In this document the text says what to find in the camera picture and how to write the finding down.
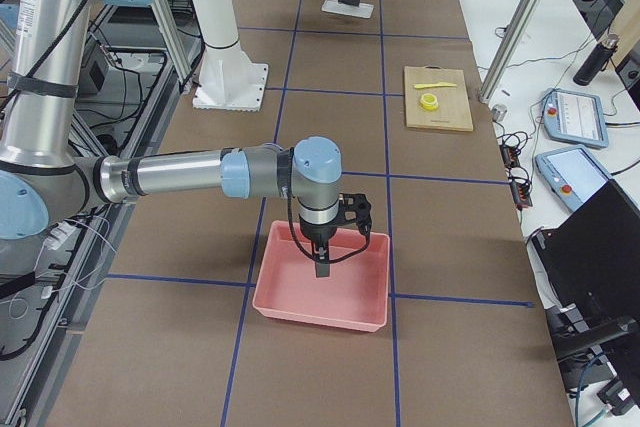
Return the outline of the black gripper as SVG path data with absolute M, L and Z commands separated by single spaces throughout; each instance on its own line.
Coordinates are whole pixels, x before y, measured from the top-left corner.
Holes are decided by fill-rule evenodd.
M 311 243 L 311 254 L 314 257 L 315 276 L 327 278 L 330 276 L 329 242 L 336 233 L 336 227 L 330 223 L 313 224 L 300 220 L 303 236 Z

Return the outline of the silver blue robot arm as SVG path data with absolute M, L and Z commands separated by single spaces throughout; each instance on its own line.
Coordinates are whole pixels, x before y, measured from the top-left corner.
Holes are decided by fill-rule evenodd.
M 75 158 L 68 147 L 91 6 L 153 0 L 20 0 L 16 46 L 2 104 L 1 236 L 19 240 L 101 204 L 152 193 L 220 188 L 232 198 L 282 197 L 300 205 L 303 254 L 330 273 L 339 222 L 338 146 L 310 137 L 257 147 L 121 159 Z

